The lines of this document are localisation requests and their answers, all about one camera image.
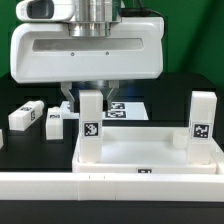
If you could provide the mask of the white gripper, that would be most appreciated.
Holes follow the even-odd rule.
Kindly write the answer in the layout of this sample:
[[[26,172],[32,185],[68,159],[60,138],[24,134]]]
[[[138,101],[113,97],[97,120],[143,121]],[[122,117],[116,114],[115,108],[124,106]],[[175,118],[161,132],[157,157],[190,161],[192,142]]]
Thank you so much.
[[[72,83],[110,80],[103,109],[110,110],[118,80],[155,79],[163,70],[160,17],[129,17],[108,37],[71,37],[63,23],[25,23],[11,39],[10,69],[19,83],[61,82],[69,110],[80,111]]]

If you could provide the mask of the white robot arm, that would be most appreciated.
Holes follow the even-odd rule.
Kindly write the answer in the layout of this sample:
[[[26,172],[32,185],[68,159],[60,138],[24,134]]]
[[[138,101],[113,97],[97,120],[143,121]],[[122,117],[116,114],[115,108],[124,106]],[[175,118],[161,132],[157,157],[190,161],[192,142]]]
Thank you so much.
[[[12,35],[11,75],[19,83],[58,82],[75,102],[74,82],[106,82],[111,101],[121,80],[155,79],[163,70],[164,19],[122,0],[22,0]]]

